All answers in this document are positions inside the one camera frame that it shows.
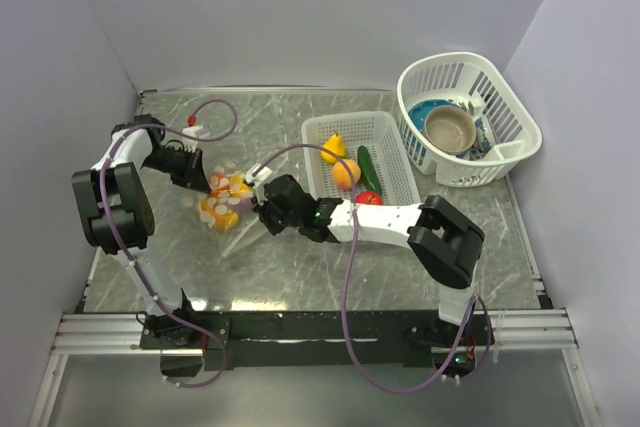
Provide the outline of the aluminium frame rail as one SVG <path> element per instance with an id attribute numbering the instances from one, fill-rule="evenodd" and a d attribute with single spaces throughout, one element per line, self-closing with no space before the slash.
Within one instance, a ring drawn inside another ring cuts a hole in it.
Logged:
<path id="1" fill-rule="evenodd" d="M 578 341 L 564 309 L 494 310 L 490 313 L 500 350 L 576 349 Z M 54 355 L 137 354 L 143 327 L 129 314 L 65 314 L 54 337 Z"/>

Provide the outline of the flat white perforated basket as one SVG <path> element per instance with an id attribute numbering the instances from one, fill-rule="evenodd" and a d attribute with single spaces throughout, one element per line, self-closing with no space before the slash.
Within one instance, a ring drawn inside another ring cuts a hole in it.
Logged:
<path id="1" fill-rule="evenodd" d="M 357 163 L 359 193 L 371 185 L 380 189 L 385 205 L 410 205 L 420 201 L 418 188 L 391 114 L 354 112 L 307 119 L 301 126 L 302 141 L 324 146 L 333 135 L 342 137 L 346 158 Z"/>

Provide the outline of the purple fake eggplant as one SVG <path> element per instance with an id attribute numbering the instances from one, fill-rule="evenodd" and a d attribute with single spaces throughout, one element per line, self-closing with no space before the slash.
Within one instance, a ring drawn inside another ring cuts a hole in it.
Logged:
<path id="1" fill-rule="evenodd" d="M 254 198 L 247 197 L 238 199 L 238 203 L 234 205 L 237 212 L 250 212 L 254 207 Z"/>

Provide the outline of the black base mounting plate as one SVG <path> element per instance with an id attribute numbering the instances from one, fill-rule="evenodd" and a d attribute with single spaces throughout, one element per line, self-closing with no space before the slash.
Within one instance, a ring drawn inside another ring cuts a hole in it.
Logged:
<path id="1" fill-rule="evenodd" d="M 190 312 L 191 327 L 166 316 L 137 316 L 142 350 L 161 353 L 165 375 L 192 377 L 198 369 L 348 365 L 351 340 L 363 364 L 438 368 L 457 344 L 462 354 L 448 372 L 467 375 L 474 350 L 493 345 L 494 334 L 479 315 L 464 329 L 439 319 L 434 310 L 352 311 L 349 336 L 337 311 Z"/>

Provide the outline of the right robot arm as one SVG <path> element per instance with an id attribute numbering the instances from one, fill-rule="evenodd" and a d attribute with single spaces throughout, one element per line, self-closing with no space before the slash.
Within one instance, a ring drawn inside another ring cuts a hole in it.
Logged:
<path id="1" fill-rule="evenodd" d="M 465 311 L 485 233 L 446 199 L 430 195 L 420 204 L 392 206 L 314 198 L 292 176 L 275 177 L 267 168 L 249 173 L 246 183 L 254 189 L 254 212 L 273 235 L 294 228 L 316 243 L 358 240 L 411 250 L 439 284 L 439 337 L 455 346 L 471 335 Z"/>

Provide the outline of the polka dot zip bag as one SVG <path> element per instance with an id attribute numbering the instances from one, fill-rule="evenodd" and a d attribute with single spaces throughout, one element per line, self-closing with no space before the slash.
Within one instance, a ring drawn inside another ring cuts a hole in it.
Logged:
<path id="1" fill-rule="evenodd" d="M 245 183 L 245 172 L 235 162 L 218 163 L 205 172 L 205 177 L 211 191 L 189 191 L 181 201 L 222 258 L 248 248 L 267 234 L 253 211 L 254 190 Z"/>

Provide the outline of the white oval dish basket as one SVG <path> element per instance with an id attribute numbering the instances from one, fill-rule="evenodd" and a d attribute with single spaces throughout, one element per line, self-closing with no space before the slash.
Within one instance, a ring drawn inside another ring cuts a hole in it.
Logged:
<path id="1" fill-rule="evenodd" d="M 396 86 L 409 160 L 451 187 L 503 178 L 542 144 L 538 125 L 486 58 L 470 52 L 415 61 Z"/>

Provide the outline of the blue plate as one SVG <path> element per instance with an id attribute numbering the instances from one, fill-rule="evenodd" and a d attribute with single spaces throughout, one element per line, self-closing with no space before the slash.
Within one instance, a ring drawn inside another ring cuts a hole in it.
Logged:
<path id="1" fill-rule="evenodd" d="M 429 99 L 419 102 L 409 110 L 410 121 L 418 129 L 420 135 L 425 137 L 425 122 L 430 112 L 437 107 L 450 104 L 451 102 L 445 99 Z"/>

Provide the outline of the red fake apple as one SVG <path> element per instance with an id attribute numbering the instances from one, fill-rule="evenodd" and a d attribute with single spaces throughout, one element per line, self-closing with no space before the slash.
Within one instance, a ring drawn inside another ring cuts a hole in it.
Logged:
<path id="1" fill-rule="evenodd" d="M 382 196 L 379 193 L 371 190 L 366 190 L 359 193 L 356 196 L 356 202 L 358 204 L 363 204 L 363 205 L 383 205 L 384 204 L 384 200 Z"/>

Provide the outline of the yellow fake lemon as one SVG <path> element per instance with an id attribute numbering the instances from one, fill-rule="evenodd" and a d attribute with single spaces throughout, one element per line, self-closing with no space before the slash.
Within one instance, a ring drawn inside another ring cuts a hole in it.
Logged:
<path id="1" fill-rule="evenodd" d="M 236 173 L 231 176 L 229 191 L 232 197 L 238 199 L 249 199 L 253 196 L 253 188 L 245 182 L 243 173 Z"/>

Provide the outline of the yellow fake pear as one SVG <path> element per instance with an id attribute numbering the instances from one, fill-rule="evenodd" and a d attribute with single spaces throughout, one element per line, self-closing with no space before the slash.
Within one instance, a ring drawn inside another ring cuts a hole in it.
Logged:
<path id="1" fill-rule="evenodd" d="M 324 150 L 321 152 L 322 159 L 329 164 L 335 164 L 338 158 L 347 157 L 347 148 L 344 137 L 335 132 L 323 144 Z"/>

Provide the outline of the green fake vegetable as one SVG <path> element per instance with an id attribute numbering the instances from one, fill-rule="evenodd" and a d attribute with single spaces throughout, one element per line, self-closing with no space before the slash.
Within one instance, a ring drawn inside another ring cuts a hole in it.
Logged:
<path id="1" fill-rule="evenodd" d="M 382 195 L 382 186 L 369 150 L 361 145 L 357 149 L 357 163 L 361 170 L 361 181 L 367 190 L 375 191 Z"/>

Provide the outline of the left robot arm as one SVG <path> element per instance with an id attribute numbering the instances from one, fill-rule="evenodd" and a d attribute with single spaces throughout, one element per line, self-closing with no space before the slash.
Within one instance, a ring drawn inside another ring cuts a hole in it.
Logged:
<path id="1" fill-rule="evenodd" d="M 84 235 L 128 272 L 146 306 L 149 333 L 178 349 L 211 334 L 199 327 L 183 289 L 159 260 L 152 207 L 139 177 L 148 167 L 166 173 L 173 184 L 209 194 L 202 150 L 163 143 L 167 127 L 150 115 L 136 116 L 112 130 L 111 144 L 91 169 L 72 176 Z"/>

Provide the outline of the orange fake peach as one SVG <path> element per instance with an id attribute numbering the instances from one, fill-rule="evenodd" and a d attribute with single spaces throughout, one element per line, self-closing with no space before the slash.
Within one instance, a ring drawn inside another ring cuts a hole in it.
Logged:
<path id="1" fill-rule="evenodd" d="M 337 161 L 332 168 L 334 184 L 340 190 L 351 190 L 360 181 L 361 169 L 352 159 Z"/>

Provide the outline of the beige bowl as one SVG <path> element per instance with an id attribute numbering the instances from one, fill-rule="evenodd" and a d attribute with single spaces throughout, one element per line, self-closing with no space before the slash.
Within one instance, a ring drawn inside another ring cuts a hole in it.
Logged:
<path id="1" fill-rule="evenodd" d="M 425 122 L 426 139 L 440 151 L 465 157 L 476 141 L 473 118 L 462 108 L 446 105 L 430 112 Z"/>

